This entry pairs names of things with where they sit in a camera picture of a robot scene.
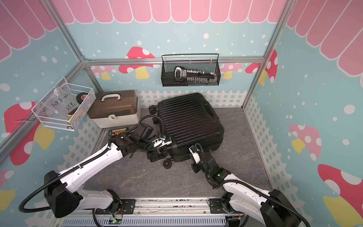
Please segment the black hard-shell suitcase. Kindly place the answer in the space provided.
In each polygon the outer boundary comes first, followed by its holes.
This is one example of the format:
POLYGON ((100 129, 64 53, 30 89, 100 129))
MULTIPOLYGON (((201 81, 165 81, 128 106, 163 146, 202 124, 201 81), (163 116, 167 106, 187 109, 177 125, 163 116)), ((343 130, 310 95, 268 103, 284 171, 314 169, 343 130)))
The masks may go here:
POLYGON ((172 161, 189 160, 189 148, 196 143, 204 151, 215 151, 222 144, 225 129, 213 107, 200 93, 165 99, 148 109, 154 115, 154 124, 162 127, 171 140, 170 144, 148 152, 151 162, 163 160, 164 167, 170 168, 172 161))

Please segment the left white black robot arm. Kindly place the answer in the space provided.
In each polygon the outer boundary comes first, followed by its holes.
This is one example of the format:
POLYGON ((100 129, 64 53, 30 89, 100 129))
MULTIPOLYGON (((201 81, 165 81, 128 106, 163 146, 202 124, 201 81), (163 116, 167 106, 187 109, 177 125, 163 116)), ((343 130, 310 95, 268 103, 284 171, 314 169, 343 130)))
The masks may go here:
POLYGON ((76 165, 59 173, 51 171, 44 177, 44 185, 27 196, 19 205, 21 213, 51 210, 55 217, 65 217, 76 210, 97 209, 116 214, 124 205, 118 194, 105 191, 82 191, 80 187, 95 174, 135 152, 151 152, 171 143, 165 132, 163 120, 159 121, 159 138, 151 137, 146 124, 139 121, 134 127, 108 138, 99 151, 76 165))

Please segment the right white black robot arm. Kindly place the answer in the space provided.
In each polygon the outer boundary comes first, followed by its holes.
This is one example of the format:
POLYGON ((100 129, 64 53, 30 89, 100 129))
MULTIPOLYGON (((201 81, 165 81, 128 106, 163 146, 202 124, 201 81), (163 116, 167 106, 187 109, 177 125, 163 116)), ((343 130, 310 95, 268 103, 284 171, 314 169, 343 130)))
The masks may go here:
POLYGON ((220 167, 199 143, 191 146, 189 152, 193 171, 202 171, 213 189, 224 189, 221 206, 225 212, 244 213, 266 227, 298 227, 301 223, 310 226, 279 190, 263 190, 239 179, 220 167))

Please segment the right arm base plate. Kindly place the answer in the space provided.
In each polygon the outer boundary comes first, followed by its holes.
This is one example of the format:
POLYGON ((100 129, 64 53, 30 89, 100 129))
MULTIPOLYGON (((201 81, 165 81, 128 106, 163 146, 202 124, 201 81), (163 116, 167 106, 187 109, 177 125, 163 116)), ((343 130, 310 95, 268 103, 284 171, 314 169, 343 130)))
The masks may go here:
POLYGON ((233 210, 230 205, 227 205, 220 198, 210 198, 207 203, 211 214, 243 214, 243 212, 233 210))

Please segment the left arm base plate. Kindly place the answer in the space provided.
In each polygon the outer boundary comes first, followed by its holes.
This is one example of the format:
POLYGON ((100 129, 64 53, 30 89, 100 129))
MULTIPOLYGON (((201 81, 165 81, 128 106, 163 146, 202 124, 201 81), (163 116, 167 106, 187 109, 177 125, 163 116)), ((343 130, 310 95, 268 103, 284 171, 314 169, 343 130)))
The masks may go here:
POLYGON ((121 199, 120 201, 112 202, 111 205, 105 210, 96 209, 97 215, 125 215, 133 214, 135 209, 135 199, 121 199))

